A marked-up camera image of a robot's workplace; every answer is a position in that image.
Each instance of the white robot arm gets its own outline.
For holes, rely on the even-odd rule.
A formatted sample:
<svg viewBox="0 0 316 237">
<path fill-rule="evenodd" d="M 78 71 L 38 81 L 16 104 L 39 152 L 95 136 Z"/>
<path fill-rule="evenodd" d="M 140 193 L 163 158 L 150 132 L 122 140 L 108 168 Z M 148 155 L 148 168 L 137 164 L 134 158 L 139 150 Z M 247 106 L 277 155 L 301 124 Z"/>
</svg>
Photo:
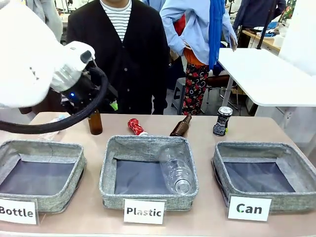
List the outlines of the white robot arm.
<svg viewBox="0 0 316 237">
<path fill-rule="evenodd" d="M 72 106 L 72 115 L 61 121 L 41 125 L 0 121 L 0 130 L 24 134 L 63 130 L 104 103 L 109 81 L 96 66 L 91 46 L 76 41 L 61 45 L 39 17 L 15 0 L 0 0 L 0 32 L 0 109 L 36 105 L 50 87 Z M 98 78 L 100 87 L 83 70 Z"/>
<path fill-rule="evenodd" d="M 41 102 L 49 87 L 71 88 L 87 63 L 91 46 L 61 45 L 53 32 L 28 7 L 15 0 L 0 0 L 0 108 L 29 107 Z M 90 58 L 82 61 L 85 52 Z"/>
</svg>

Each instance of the brown glass bottle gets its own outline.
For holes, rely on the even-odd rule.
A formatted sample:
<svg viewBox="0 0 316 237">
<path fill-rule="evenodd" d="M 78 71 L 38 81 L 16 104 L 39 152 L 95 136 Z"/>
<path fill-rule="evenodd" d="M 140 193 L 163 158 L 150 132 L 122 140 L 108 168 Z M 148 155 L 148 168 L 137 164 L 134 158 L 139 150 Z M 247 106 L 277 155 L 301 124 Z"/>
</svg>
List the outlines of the brown glass bottle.
<svg viewBox="0 0 316 237">
<path fill-rule="evenodd" d="M 101 115 L 98 110 L 94 111 L 88 118 L 90 132 L 92 135 L 99 135 L 103 132 Z"/>
<path fill-rule="evenodd" d="M 173 129 L 170 136 L 172 137 L 182 137 L 189 129 L 189 123 L 191 121 L 191 115 L 187 115 L 184 120 L 178 122 L 177 126 Z"/>
</svg>

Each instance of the blue scarf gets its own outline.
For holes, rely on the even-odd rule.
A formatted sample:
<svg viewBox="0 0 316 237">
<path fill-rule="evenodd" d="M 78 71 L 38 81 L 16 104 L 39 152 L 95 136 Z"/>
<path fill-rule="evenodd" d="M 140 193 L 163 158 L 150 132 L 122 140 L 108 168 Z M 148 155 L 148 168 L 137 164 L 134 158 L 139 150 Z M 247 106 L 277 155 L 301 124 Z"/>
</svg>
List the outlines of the blue scarf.
<svg viewBox="0 0 316 237">
<path fill-rule="evenodd" d="M 223 15 L 225 13 L 225 0 L 210 0 L 209 8 L 209 68 L 213 69 L 218 60 L 222 36 Z"/>
</svg>

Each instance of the white label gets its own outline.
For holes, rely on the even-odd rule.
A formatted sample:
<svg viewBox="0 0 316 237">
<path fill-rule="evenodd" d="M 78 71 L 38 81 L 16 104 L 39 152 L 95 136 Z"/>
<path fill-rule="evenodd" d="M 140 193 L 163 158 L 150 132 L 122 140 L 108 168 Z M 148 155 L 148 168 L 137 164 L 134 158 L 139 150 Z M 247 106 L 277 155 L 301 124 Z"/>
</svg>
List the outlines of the white label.
<svg viewBox="0 0 316 237">
<path fill-rule="evenodd" d="M 124 222 L 162 225 L 164 202 L 125 199 Z"/>
<path fill-rule="evenodd" d="M 35 203 L 0 199 L 0 221 L 36 225 Z"/>
<path fill-rule="evenodd" d="M 231 196 L 228 218 L 267 221 L 271 199 Z"/>
</svg>

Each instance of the striped shirt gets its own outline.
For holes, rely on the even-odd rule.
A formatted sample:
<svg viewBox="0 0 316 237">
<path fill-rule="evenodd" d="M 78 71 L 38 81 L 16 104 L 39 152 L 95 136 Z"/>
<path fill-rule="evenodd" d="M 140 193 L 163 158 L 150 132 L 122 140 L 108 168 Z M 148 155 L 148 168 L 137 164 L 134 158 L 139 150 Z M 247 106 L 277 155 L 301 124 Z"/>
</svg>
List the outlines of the striped shirt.
<svg viewBox="0 0 316 237">
<path fill-rule="evenodd" d="M 130 11 L 132 9 L 132 1 L 129 0 L 128 4 L 124 8 L 114 8 L 107 6 L 102 2 L 102 0 L 100 0 L 100 3 L 108 18 L 112 22 L 120 40 L 123 42 L 129 21 Z"/>
</svg>

